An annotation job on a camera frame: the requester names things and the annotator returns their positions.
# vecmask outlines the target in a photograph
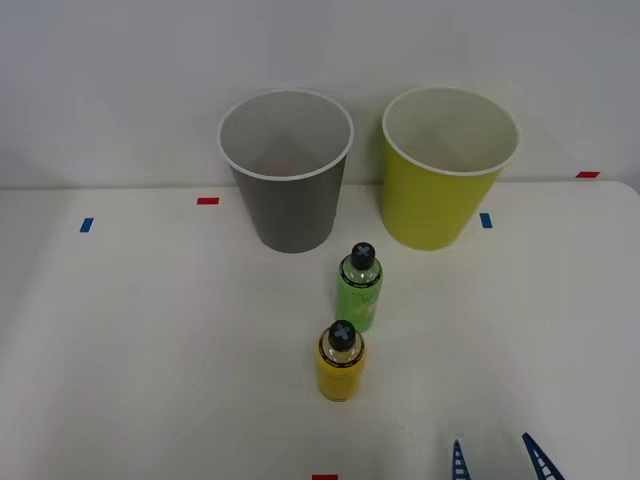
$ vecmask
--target cup rim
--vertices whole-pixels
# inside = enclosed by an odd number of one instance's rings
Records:
[[[330,163],[326,164],[321,168],[318,168],[316,170],[312,170],[311,172],[303,173],[300,175],[291,175],[286,177],[274,176],[274,175],[262,175],[260,173],[252,172],[251,170],[241,167],[236,162],[231,160],[231,158],[229,158],[227,153],[224,151],[224,148],[222,147],[223,125],[225,124],[229,116],[231,116],[233,112],[235,112],[239,107],[241,107],[245,103],[255,100],[256,98],[272,95],[274,93],[285,93],[285,92],[305,93],[307,95],[320,97],[321,99],[326,100],[327,102],[337,107],[338,110],[340,110],[340,112],[345,116],[345,118],[347,119],[347,123],[349,124],[349,140],[347,141],[347,145],[344,147],[342,152],[340,152],[340,154],[335,158],[335,160],[332,160]],[[306,90],[306,89],[299,89],[299,88],[275,88],[275,89],[264,91],[262,93],[258,93],[257,95],[252,95],[251,97],[245,98],[243,100],[240,100],[238,103],[233,105],[229,110],[227,110],[226,113],[222,116],[222,120],[220,120],[220,124],[218,125],[218,135],[217,135],[218,142],[217,143],[218,143],[218,150],[222,152],[222,156],[227,161],[227,163],[231,166],[231,168],[234,168],[235,170],[238,170],[239,172],[244,173],[245,175],[248,175],[250,177],[257,178],[260,180],[269,180],[272,182],[292,182],[295,180],[303,180],[305,178],[315,177],[316,175],[320,175],[321,173],[324,173],[327,170],[330,170],[333,167],[335,167],[338,163],[340,163],[345,158],[346,154],[351,149],[351,145],[353,144],[353,134],[354,134],[354,127],[353,127],[353,120],[351,119],[351,115],[349,115],[349,112],[347,111],[347,109],[344,108],[337,100],[334,100],[333,98],[327,95],[315,92],[313,90]]]
[[[422,91],[425,91],[425,90],[451,90],[451,91],[455,91],[455,92],[468,93],[468,94],[474,95],[476,97],[480,97],[480,98],[490,102],[495,108],[497,108],[498,110],[500,110],[502,113],[504,113],[507,116],[507,118],[511,121],[511,123],[513,124],[513,126],[515,128],[515,131],[516,131],[516,146],[513,149],[513,152],[511,152],[511,155],[509,155],[509,157],[507,157],[505,160],[500,162],[498,165],[495,165],[495,166],[493,166],[491,168],[486,168],[484,170],[477,170],[477,171],[473,171],[473,172],[454,172],[452,170],[443,170],[441,168],[436,168],[436,167],[432,167],[430,165],[425,165],[424,163],[421,163],[421,162],[413,159],[410,155],[406,154],[391,139],[391,135],[389,134],[389,132],[387,130],[387,118],[388,118],[389,112],[391,111],[393,106],[396,103],[398,103],[400,100],[402,100],[404,97],[407,97],[407,96],[412,95],[414,93],[422,92]],[[384,133],[384,138],[387,140],[387,142],[389,142],[389,145],[391,145],[391,147],[394,149],[394,151],[397,152],[398,155],[400,155],[405,160],[408,160],[409,162],[413,163],[417,167],[422,168],[423,170],[428,170],[430,172],[439,173],[441,175],[448,175],[448,176],[452,176],[452,177],[480,177],[482,175],[488,175],[490,173],[495,173],[495,172],[498,172],[498,171],[502,170],[516,156],[516,153],[520,149],[520,143],[521,143],[520,140],[522,138],[522,135],[521,135],[521,132],[520,132],[520,127],[518,127],[518,124],[516,123],[515,119],[513,118],[513,115],[511,115],[506,109],[504,109],[503,107],[498,105],[498,103],[496,103],[495,101],[493,101],[490,98],[485,97],[484,95],[480,95],[478,92],[474,92],[473,90],[468,90],[468,89],[465,89],[465,88],[457,88],[457,87],[446,87],[446,86],[443,86],[443,87],[440,87],[440,86],[416,87],[416,88],[412,88],[410,90],[407,90],[406,92],[403,92],[400,95],[398,95],[397,97],[395,97],[393,100],[391,100],[391,102],[389,102],[387,107],[384,109],[384,114],[382,115],[382,132]]]

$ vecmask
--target gray paper cup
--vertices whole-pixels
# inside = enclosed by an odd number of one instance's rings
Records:
[[[318,93],[277,90],[233,107],[218,130],[260,240],[300,253],[333,228],[353,122]]]

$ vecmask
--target yellow bottle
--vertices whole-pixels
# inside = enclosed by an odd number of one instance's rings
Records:
[[[333,402],[351,398],[358,387],[366,351],[362,336],[346,320],[322,332],[316,347],[318,388]]]

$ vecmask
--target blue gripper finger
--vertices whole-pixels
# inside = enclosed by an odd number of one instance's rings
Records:
[[[453,459],[451,460],[451,479],[452,480],[471,480],[467,464],[462,456],[460,442],[453,442]]]
[[[524,444],[533,462],[533,468],[536,469],[538,480],[565,480],[556,466],[549,460],[549,457],[542,451],[538,444],[531,438],[527,432],[522,435]]]

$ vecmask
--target bottle cap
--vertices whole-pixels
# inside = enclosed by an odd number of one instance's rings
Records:
[[[373,245],[360,242],[356,243],[351,250],[351,265],[358,270],[368,270],[376,260],[376,251]]]
[[[329,328],[329,345],[334,350],[346,352],[356,343],[356,329],[346,320],[338,320]]]

